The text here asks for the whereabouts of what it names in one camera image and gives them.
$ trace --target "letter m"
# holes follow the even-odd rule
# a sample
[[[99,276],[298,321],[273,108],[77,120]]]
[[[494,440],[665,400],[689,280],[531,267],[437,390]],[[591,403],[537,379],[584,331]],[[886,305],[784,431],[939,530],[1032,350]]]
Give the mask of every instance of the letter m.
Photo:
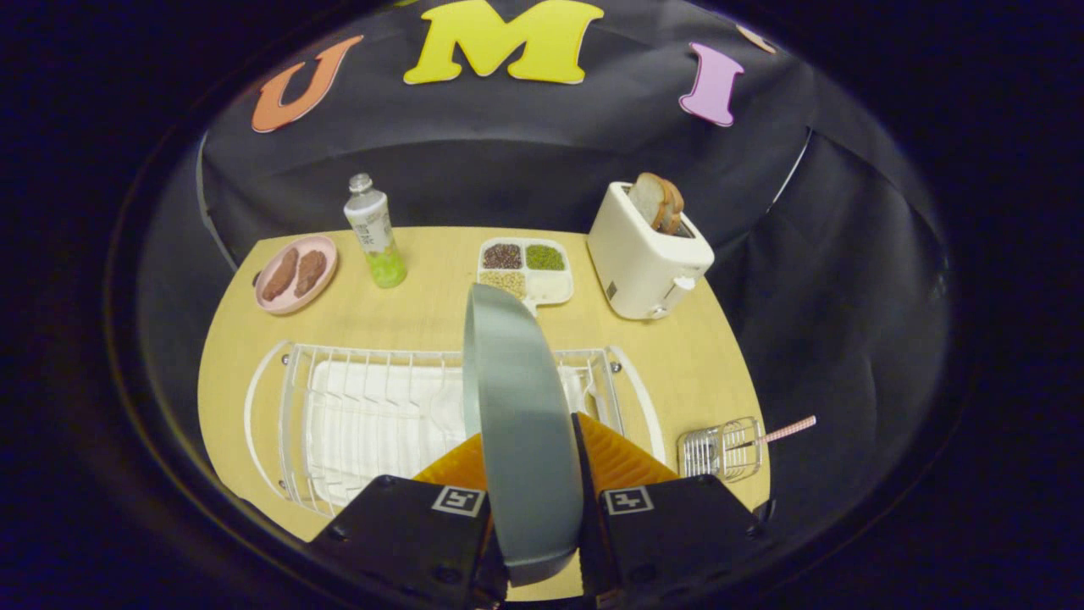
[[[409,85],[451,80],[463,72],[452,61],[455,44],[478,76],[489,76],[526,42],[522,57],[508,74],[525,80],[575,85],[583,81],[580,43],[603,10],[571,0],[545,0],[505,23],[486,0],[464,0],[430,9],[429,34],[417,65],[403,75]]]

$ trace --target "white toaster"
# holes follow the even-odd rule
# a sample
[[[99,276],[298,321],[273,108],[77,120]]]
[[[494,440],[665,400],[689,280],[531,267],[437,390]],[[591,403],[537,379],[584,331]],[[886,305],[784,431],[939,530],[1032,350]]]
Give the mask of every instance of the white toaster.
[[[610,182],[588,234],[588,249],[610,308],[633,321],[664,319],[715,260],[693,221],[673,235],[655,231],[629,199],[630,182]]]

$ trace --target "bottle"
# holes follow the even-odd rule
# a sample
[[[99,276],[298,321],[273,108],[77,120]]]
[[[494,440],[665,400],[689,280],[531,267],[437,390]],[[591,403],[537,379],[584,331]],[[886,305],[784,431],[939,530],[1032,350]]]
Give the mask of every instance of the bottle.
[[[388,195],[373,187],[369,173],[350,178],[350,199],[343,207],[343,213],[361,242],[376,285],[399,285],[406,277],[406,264],[391,234]]]

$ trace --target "table top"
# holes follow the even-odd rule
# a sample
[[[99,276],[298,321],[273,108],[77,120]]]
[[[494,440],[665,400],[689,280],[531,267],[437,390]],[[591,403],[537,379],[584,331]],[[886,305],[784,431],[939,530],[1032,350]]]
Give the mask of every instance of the table top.
[[[199,367],[198,408],[204,443],[227,488],[292,534],[312,540],[327,517],[294,504],[268,488],[246,441],[244,406],[260,362],[281,341],[387,351],[460,352],[467,290],[475,281],[478,248],[491,237],[541,237],[562,244],[575,280],[570,300],[539,308],[538,322],[552,350],[618,346],[635,365],[658,414],[667,466],[678,470],[678,438],[691,430],[740,417],[760,420],[760,406],[734,334],[705,280],[661,321],[617,316],[598,284],[586,235],[481,226],[401,226],[396,241],[406,278],[377,287],[361,246],[349,230],[323,233],[338,248],[338,267],[323,293],[286,316],[259,309],[253,277],[298,235],[258,242],[242,262],[219,303]],[[288,349],[281,350],[284,355]],[[280,359],[273,356],[272,365]],[[271,366],[267,375],[275,367]],[[628,376],[614,376],[625,436],[650,452],[647,425]],[[253,397],[251,437],[272,480],[278,472],[278,418],[282,374],[258,384]],[[728,484],[750,510],[767,501],[771,467],[765,452],[754,476]],[[537,585],[509,588],[508,599],[581,595],[578,563]]]

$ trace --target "pink straw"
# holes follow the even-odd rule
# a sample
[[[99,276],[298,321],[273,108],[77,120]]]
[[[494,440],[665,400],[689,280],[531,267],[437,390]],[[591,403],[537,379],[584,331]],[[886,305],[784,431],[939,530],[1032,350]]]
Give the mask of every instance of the pink straw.
[[[784,437],[790,437],[795,432],[801,432],[802,430],[805,430],[806,428],[810,428],[814,424],[816,424],[816,416],[815,415],[810,416],[810,417],[808,417],[808,418],[805,418],[805,419],[803,419],[801,421],[791,424],[790,426],[788,426],[786,428],[780,428],[780,429],[776,430],[775,432],[773,432],[771,434],[765,434],[765,436],[761,437],[760,439],[757,439],[756,441],[748,441],[746,443],[741,443],[740,445],[736,445],[734,447],[728,447],[726,451],[730,452],[730,451],[733,451],[733,450],[739,450],[741,447],[748,447],[749,445],[766,445],[766,444],[771,443],[772,441],[778,441],[779,439],[783,439]]]

